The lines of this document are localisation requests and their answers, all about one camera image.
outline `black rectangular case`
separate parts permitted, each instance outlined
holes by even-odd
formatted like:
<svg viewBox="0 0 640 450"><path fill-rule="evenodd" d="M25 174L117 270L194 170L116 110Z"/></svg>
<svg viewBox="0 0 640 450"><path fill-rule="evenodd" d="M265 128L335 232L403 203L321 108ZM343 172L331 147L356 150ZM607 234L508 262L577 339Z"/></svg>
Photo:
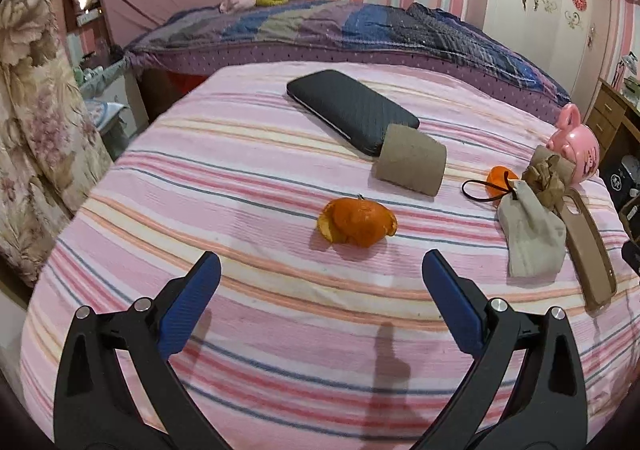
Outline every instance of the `black rectangular case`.
<svg viewBox="0 0 640 450"><path fill-rule="evenodd" d="M420 125L408 110L338 71L320 71L292 80L287 94L368 156L380 155L390 123L412 128Z"/></svg>

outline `blue gripper pad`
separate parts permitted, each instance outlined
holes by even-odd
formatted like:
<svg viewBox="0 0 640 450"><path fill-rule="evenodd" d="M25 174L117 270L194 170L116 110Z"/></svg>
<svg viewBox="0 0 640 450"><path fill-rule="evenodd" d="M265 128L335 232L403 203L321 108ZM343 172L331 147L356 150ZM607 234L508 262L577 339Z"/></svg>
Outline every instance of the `blue gripper pad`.
<svg viewBox="0 0 640 450"><path fill-rule="evenodd" d="M205 253L187 274L187 284L160 321L158 351L165 360L184 348L221 276L220 259L211 252Z"/></svg>
<svg viewBox="0 0 640 450"><path fill-rule="evenodd" d="M477 358L482 353L484 332L478 313L456 282L459 278L438 250L425 253L422 279L458 348Z"/></svg>

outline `striped tablecloth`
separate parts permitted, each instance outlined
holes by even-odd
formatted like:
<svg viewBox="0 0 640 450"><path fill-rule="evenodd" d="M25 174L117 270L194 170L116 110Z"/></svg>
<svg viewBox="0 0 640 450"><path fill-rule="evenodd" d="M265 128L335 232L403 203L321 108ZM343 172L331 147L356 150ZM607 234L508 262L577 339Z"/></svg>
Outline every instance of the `striped tablecloth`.
<svg viewBox="0 0 640 450"><path fill-rule="evenodd" d="M61 235L31 301L22 341L28 409L52 433L56 371L73 312L127 308L184 275L203 250L223 280L185 350L171 357L204 414L236 450L408 448L447 403L471 359L461 354L420 277L438 248L459 275L514 308L566 309L582 355L591 433L626 391L638 359L638 279L601 179L580 186L609 250L618 294L584 311L574 266L535 281L508 277L491 204L461 183L502 164L516 173L551 135L547 123L453 78L400 66L334 64L420 117L446 144L435 199L372 177L372 159L286 97L312 62L225 68L130 147ZM361 250L315 230L324 205L363 194L398 217L398 234ZM486 422L503 408L515 358ZM134 375L123 359L128 377ZM160 422L139 383L144 419Z"/></svg>

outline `silver screw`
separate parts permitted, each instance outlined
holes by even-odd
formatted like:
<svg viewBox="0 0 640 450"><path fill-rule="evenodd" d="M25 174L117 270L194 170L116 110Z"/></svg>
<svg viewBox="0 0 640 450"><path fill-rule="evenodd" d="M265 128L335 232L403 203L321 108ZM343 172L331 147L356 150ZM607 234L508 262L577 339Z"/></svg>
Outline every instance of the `silver screw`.
<svg viewBox="0 0 640 450"><path fill-rule="evenodd" d="M506 300L503 300L501 298L494 298L493 300L491 300L491 307L498 313L501 313L503 311L507 311L508 304Z"/></svg>
<svg viewBox="0 0 640 450"><path fill-rule="evenodd" d="M566 313L564 312L564 309L556 306L551 308L551 316L556 320L564 320Z"/></svg>
<svg viewBox="0 0 640 450"><path fill-rule="evenodd" d="M78 310L76 310L76 318L78 318L79 320L84 320L90 314L91 314L91 309L89 308L89 306L86 306L86 305L83 305L82 307L79 307Z"/></svg>
<svg viewBox="0 0 640 450"><path fill-rule="evenodd" d="M139 298L136 300L136 303L133 305L134 309L140 313L148 311L151 308L151 299L150 298Z"/></svg>

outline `white wardrobe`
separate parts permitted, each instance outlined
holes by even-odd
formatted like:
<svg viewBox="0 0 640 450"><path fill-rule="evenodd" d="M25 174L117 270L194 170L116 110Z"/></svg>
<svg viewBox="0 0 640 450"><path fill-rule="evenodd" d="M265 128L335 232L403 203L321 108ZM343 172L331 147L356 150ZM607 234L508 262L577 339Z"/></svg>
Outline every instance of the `white wardrobe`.
<svg viewBox="0 0 640 450"><path fill-rule="evenodd" d="M610 0L488 0L484 32L547 72L586 115L604 60Z"/></svg>

